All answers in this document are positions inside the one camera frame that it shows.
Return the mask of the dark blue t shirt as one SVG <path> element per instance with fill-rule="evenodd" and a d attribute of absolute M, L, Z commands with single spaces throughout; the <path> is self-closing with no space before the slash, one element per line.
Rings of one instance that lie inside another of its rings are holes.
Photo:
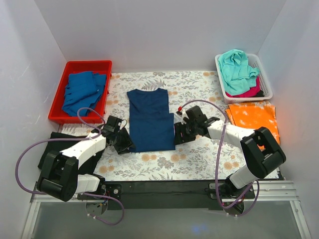
<path fill-rule="evenodd" d="M 168 90 L 127 92 L 130 103 L 130 152 L 175 150 L 174 115 L 169 112 Z"/>

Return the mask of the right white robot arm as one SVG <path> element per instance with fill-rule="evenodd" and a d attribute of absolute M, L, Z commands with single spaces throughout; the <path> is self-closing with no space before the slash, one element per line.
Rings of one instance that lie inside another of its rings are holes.
<path fill-rule="evenodd" d="M 246 164 L 229 175 L 217 189 L 215 197 L 237 198 L 247 185 L 264 179 L 286 162 L 286 155 L 266 127 L 248 129 L 225 123 L 217 117 L 208 118 L 199 106 L 183 112 L 178 109 L 181 121 L 174 124 L 176 145 L 194 141 L 198 135 L 222 139 L 243 152 Z"/>

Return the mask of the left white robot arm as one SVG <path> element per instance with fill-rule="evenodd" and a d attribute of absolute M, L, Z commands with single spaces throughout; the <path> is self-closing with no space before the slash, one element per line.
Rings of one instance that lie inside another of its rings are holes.
<path fill-rule="evenodd" d="M 97 163 L 94 157 L 108 146 L 114 147 L 118 154 L 129 153 L 135 146 L 121 124 L 122 119 L 109 116 L 106 123 L 95 127 L 75 145 L 47 153 L 37 183 L 38 191 L 64 202 L 80 193 L 103 198 L 105 179 L 94 174 Z"/>

